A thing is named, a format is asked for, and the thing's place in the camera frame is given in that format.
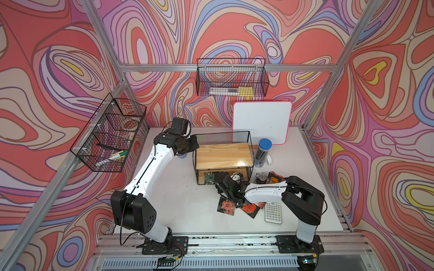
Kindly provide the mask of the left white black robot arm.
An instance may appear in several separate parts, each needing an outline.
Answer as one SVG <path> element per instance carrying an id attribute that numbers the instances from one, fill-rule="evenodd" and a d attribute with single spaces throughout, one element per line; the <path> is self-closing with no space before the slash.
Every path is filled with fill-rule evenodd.
<path id="1" fill-rule="evenodd" d="M 123 190 L 114 191 L 110 198 L 115 224 L 135 230 L 155 242 L 167 242 L 170 229 L 157 220 L 157 211 L 150 201 L 151 194 L 165 168 L 176 155 L 184 155 L 199 148 L 196 135 L 158 134 L 138 174 Z"/>

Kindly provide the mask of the dark orange label tea bag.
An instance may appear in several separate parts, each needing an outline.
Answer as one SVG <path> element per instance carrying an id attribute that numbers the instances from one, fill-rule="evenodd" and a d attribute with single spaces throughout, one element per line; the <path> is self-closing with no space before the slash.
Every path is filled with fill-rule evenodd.
<path id="1" fill-rule="evenodd" d="M 284 177 L 277 175 L 275 172 L 269 172 L 266 184 L 277 184 L 283 181 L 285 181 Z"/>

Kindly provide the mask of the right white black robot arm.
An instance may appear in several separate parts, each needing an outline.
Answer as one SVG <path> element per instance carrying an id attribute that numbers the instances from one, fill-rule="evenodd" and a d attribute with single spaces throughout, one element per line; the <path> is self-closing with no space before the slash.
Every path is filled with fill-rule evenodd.
<path id="1" fill-rule="evenodd" d="M 284 204 L 298 218 L 296 238 L 313 243 L 327 202 L 323 192 L 301 178 L 289 176 L 275 184 L 253 184 L 236 181 L 227 172 L 216 172 L 214 184 L 218 193 L 237 208 L 263 202 Z"/>

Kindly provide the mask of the white patterned tea bag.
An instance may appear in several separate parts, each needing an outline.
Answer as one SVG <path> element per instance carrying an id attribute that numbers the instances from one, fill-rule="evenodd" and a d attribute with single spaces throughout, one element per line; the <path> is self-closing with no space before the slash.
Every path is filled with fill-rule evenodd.
<path id="1" fill-rule="evenodd" d="M 255 184 L 266 184 L 268 179 L 268 173 L 267 172 L 257 172 L 255 173 L 254 183 Z"/>

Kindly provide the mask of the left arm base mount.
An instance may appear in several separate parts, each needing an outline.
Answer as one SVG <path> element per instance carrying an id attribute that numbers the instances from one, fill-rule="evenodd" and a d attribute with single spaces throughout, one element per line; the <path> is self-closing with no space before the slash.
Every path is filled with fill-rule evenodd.
<path id="1" fill-rule="evenodd" d="M 163 243 L 146 238 L 140 248 L 143 255 L 185 255 L 188 252 L 188 245 L 187 236 L 175 236 Z"/>

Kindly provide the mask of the red tea bag black edge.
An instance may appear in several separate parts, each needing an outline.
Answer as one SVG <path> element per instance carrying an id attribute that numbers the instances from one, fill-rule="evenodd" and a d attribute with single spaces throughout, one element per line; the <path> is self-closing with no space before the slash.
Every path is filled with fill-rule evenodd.
<path id="1" fill-rule="evenodd" d="M 217 211 L 226 215 L 233 216 L 235 214 L 236 206 L 234 203 L 226 198 L 221 197 L 219 200 Z"/>

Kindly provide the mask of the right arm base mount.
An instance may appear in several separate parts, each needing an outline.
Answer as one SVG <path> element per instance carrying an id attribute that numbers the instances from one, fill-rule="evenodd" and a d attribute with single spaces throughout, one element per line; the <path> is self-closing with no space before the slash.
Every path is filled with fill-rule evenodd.
<path id="1" fill-rule="evenodd" d="M 312 243 L 299 240 L 295 235 L 276 236 L 275 245 L 281 254 L 317 254 L 324 253 L 320 236 L 314 235 Z"/>

